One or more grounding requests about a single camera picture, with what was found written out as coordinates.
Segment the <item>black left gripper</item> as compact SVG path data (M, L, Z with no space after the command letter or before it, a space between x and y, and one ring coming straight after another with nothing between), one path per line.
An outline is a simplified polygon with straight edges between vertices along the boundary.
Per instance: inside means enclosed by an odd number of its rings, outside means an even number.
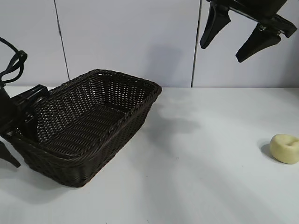
M37 85L14 97L10 97L3 86L0 87L0 136L6 140L17 132L37 141L37 115L34 105L50 97L46 86ZM12 156L5 144L0 142L0 158L16 168L21 164Z

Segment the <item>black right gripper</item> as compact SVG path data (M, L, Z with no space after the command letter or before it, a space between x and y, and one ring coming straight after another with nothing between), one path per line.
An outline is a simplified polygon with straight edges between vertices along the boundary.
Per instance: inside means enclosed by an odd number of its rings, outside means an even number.
M278 15L286 2L287 0L213 0L200 40L201 48L206 49L215 36L231 22L229 10L258 22L235 55L240 63L255 53L278 44L280 32L287 38L291 37L295 32L295 25Z

